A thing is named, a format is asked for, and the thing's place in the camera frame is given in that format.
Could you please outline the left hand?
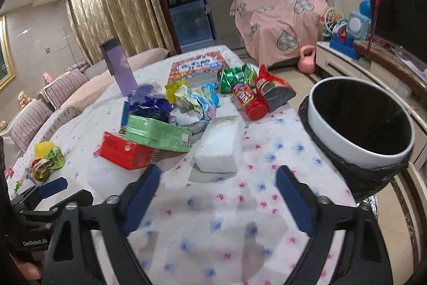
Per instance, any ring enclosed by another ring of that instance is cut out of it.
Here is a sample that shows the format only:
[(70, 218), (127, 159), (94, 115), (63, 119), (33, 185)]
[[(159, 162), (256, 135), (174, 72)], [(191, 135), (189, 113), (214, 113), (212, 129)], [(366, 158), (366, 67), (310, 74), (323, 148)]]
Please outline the left hand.
[(14, 260), (14, 263), (27, 280), (38, 281), (42, 278), (46, 252), (34, 252), (32, 256), (34, 257), (33, 263), (25, 262), (14, 256), (12, 256), (11, 258)]

